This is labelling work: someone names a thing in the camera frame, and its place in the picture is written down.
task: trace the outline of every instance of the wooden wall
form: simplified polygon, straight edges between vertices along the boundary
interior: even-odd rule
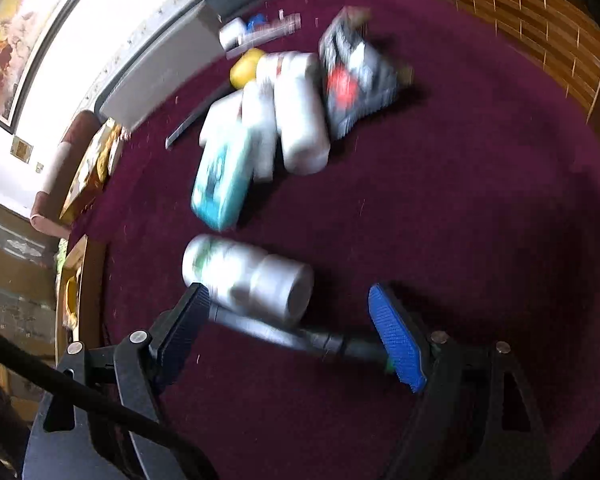
[[[493,25],[583,110],[600,140],[600,28],[582,0],[450,0]]]

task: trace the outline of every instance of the red logo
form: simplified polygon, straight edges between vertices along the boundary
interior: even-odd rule
[[[350,108],[358,98],[358,82],[340,64],[329,74],[327,91],[333,93],[339,108]]]

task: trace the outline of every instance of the cardboard box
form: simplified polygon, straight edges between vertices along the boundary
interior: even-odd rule
[[[56,305],[56,364],[69,345],[70,331],[62,325],[66,293],[66,282],[76,276],[80,269],[77,287],[78,325],[73,330],[72,340],[82,341],[87,348],[102,346],[100,338],[100,294],[106,246],[83,236],[69,252],[62,266],[58,304]]]

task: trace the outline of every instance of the white plastic bottle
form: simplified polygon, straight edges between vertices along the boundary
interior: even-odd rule
[[[305,77],[317,84],[320,72],[318,57],[304,52],[279,52],[262,56],[256,66],[259,84],[275,84],[279,76]]]
[[[280,76],[274,86],[274,102],[286,170],[299,175],[318,173],[327,165],[331,144],[314,82],[306,77]]]
[[[208,235],[190,241],[182,277],[187,286],[205,285],[211,300],[225,308],[286,326],[304,316],[314,288],[310,266]]]
[[[249,81],[243,90],[242,126],[251,131],[253,139],[253,179],[273,180],[278,129],[273,102],[273,85]]]

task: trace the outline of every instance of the wooden furniture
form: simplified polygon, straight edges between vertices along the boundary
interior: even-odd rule
[[[87,348],[101,346],[100,339],[100,291],[106,246],[83,236],[69,252],[62,266],[58,304],[56,305],[56,364],[73,341],[82,341]],[[70,333],[62,325],[66,282],[80,270],[77,287],[78,325]]]
[[[38,412],[38,402],[30,399],[21,399],[13,395],[11,389],[11,371],[0,364],[0,387],[11,399],[11,407],[24,422],[32,423]]]
[[[57,238],[69,237],[71,229],[60,221],[62,208],[84,153],[101,126],[95,114],[84,110],[64,134],[31,209],[29,219],[37,231]]]

